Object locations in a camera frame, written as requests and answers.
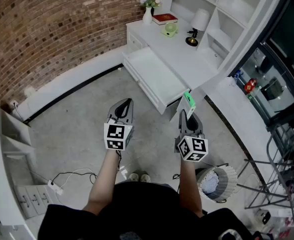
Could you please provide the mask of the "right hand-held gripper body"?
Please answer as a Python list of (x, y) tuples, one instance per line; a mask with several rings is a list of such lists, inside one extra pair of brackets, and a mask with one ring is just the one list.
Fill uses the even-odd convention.
[(180, 154), (183, 161), (200, 162), (209, 154), (209, 144), (203, 128), (192, 131), (181, 127), (174, 142), (174, 152)]

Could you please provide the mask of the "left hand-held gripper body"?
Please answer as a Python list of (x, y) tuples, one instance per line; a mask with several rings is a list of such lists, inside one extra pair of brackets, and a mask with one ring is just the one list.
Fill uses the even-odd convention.
[(125, 151), (133, 137), (134, 125), (133, 120), (132, 123), (126, 123), (125, 117), (115, 116), (117, 103), (109, 109), (104, 123), (104, 143), (109, 150)]

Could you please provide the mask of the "person's right forearm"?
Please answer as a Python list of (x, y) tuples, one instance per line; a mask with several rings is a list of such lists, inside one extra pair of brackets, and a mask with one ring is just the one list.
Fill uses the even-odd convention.
[(199, 193), (195, 165), (191, 161), (181, 159), (179, 178), (180, 205), (193, 212), (199, 218), (203, 217), (202, 201)]

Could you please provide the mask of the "person's left forearm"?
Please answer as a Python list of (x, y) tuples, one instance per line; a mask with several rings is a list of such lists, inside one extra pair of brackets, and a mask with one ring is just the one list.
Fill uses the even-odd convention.
[(120, 156), (116, 150), (108, 149), (98, 176), (89, 193), (88, 201), (83, 211), (98, 215), (113, 199), (116, 176)]

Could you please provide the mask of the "small closed white drawer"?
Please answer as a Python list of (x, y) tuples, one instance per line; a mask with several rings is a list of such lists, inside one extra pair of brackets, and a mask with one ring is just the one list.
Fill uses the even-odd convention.
[(128, 53), (132, 53), (143, 48), (146, 48), (148, 44), (135, 32), (127, 30), (127, 50)]

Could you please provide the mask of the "small white drawer cabinet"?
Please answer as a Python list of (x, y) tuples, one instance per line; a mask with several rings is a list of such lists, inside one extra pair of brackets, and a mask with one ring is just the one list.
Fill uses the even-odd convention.
[(45, 214), (48, 205), (54, 204), (47, 185), (16, 186), (14, 189), (27, 219)]

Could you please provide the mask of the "crumpled cloth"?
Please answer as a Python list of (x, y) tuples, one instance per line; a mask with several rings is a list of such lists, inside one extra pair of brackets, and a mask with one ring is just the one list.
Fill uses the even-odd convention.
[(218, 183), (219, 176), (214, 171), (211, 171), (203, 179), (203, 182), (201, 183), (201, 190), (205, 194), (213, 193), (216, 190)]

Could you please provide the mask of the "white pleated basket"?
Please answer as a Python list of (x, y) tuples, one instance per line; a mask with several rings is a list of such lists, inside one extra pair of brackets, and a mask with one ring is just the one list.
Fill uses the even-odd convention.
[[(210, 172), (215, 172), (218, 175), (219, 182), (214, 192), (205, 194), (202, 191), (201, 185), (205, 176)], [(232, 166), (226, 164), (210, 167), (207, 169), (201, 169), (196, 173), (196, 179), (200, 195), (214, 203), (219, 204), (227, 202), (228, 198), (236, 189), (238, 183), (238, 175), (235, 169)]]

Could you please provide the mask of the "red packet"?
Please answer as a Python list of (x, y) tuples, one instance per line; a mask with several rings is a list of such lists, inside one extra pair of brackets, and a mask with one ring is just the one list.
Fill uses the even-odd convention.
[(250, 93), (255, 86), (257, 85), (257, 79), (256, 78), (251, 78), (245, 85), (244, 85), (244, 90), (247, 93)]

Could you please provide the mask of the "white desk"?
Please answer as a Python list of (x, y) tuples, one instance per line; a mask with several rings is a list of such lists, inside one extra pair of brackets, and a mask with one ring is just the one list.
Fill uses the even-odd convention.
[[(155, 55), (189, 88), (191, 96), (196, 102), (195, 113), (201, 114), (200, 107), (204, 102), (205, 85), (218, 75), (218, 70), (210, 62), (213, 56), (208, 48), (197, 48), (186, 44), (186, 31), (190, 25), (179, 19), (178, 33), (173, 37), (166, 37), (161, 33), (162, 26), (156, 23), (145, 25), (141, 20), (126, 24), (126, 30), (140, 36)], [(166, 108), (169, 109), (178, 101)]]

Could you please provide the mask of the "glass display cabinet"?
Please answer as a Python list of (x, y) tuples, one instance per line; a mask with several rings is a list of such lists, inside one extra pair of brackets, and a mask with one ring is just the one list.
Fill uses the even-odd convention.
[[(271, 69), (264, 75), (256, 71), (263, 59), (268, 57), (273, 63)], [(230, 74), (232, 84), (239, 87), (250, 103), (262, 117), (268, 129), (276, 125), (289, 126), (294, 129), (294, 76), (282, 60), (268, 45), (254, 45)], [(272, 77), (284, 84), (283, 93), (274, 100), (266, 100), (261, 89)], [(251, 79), (257, 79), (255, 88), (247, 93), (244, 85)]]

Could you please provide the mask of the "white power strip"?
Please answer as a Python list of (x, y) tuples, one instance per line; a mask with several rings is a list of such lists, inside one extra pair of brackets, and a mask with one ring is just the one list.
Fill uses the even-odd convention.
[(49, 180), (47, 186), (51, 188), (56, 194), (60, 196), (63, 194), (63, 189), (55, 184), (53, 181)]

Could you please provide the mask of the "black pot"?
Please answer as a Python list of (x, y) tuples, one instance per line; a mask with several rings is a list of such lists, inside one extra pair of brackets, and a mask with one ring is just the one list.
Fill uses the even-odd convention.
[(261, 88), (262, 95), (267, 101), (277, 99), (285, 90), (285, 85), (281, 83), (275, 76)]

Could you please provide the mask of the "person's black clothing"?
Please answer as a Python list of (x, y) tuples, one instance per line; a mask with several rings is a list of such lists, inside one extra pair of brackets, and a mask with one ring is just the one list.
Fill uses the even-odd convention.
[(227, 230), (242, 240), (254, 240), (228, 208), (199, 218), (180, 205), (179, 194), (168, 186), (122, 182), (114, 187), (110, 204), (97, 215), (50, 204), (38, 240), (218, 240)]

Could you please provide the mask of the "grey metal rack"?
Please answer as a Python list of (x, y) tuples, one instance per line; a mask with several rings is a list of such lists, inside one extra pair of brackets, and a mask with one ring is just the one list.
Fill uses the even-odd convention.
[(294, 222), (294, 129), (277, 124), (270, 132), (265, 157), (245, 162), (259, 170), (262, 181), (257, 187), (238, 184), (252, 194), (244, 208), (266, 210), (272, 217)]

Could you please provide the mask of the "black kettle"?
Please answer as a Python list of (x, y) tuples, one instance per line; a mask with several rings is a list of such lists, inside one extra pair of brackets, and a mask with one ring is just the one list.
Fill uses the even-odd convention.
[(262, 62), (260, 66), (256, 67), (256, 71), (260, 74), (260, 75), (265, 75), (273, 66), (273, 63), (270, 61), (270, 59), (266, 56)]

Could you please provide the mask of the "green desk fan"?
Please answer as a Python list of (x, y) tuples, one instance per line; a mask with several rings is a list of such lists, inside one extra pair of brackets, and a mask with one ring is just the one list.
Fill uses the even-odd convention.
[(161, 29), (161, 33), (166, 37), (172, 38), (179, 31), (179, 26), (176, 23), (169, 22)]

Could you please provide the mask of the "white and black device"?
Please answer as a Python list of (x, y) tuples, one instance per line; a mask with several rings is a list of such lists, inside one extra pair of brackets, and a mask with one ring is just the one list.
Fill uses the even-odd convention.
[(271, 214), (266, 209), (259, 209), (255, 214), (255, 218), (260, 224), (266, 225), (271, 218)]

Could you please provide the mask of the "white vase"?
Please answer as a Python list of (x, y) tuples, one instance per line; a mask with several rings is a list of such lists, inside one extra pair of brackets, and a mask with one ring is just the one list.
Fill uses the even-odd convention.
[(151, 7), (146, 7), (145, 8), (145, 13), (143, 15), (143, 18), (142, 18), (142, 22), (144, 25), (150, 25), (153, 21), (153, 17), (152, 17), (152, 8)]

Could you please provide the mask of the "white shade desk lamp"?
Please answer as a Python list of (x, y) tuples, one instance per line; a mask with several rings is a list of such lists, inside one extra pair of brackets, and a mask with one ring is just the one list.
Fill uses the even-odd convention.
[(209, 21), (210, 13), (207, 10), (199, 8), (191, 21), (192, 30), (187, 32), (191, 34), (191, 37), (187, 37), (185, 42), (192, 47), (197, 47), (199, 43), (197, 41), (198, 32), (204, 32), (207, 29)]

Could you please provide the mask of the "red book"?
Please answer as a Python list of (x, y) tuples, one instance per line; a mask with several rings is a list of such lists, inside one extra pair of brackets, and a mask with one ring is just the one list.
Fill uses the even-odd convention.
[(178, 18), (170, 13), (158, 14), (152, 16), (152, 21), (157, 25), (165, 25), (168, 23), (177, 23)]

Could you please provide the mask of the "white shelving unit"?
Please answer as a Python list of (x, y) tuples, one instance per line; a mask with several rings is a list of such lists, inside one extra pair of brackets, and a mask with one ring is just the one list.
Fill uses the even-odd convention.
[(3, 226), (26, 224), (7, 158), (21, 159), (33, 150), (30, 127), (2, 110), (0, 105), (0, 222)]

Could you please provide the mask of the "flower bouquet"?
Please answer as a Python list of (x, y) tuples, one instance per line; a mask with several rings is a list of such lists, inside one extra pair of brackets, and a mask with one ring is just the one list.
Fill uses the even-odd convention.
[(142, 7), (145, 8), (157, 8), (160, 4), (160, 0), (139, 0), (139, 3)]

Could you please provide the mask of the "white shelf hutch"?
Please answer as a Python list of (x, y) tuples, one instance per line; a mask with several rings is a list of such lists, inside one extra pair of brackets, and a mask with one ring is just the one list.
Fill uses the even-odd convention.
[(197, 48), (213, 52), (209, 60), (221, 71), (239, 46), (247, 43), (245, 36), (259, 17), (264, 17), (274, 0), (160, 0), (158, 13), (173, 13), (190, 25), (198, 9), (209, 12), (204, 32), (199, 31)]

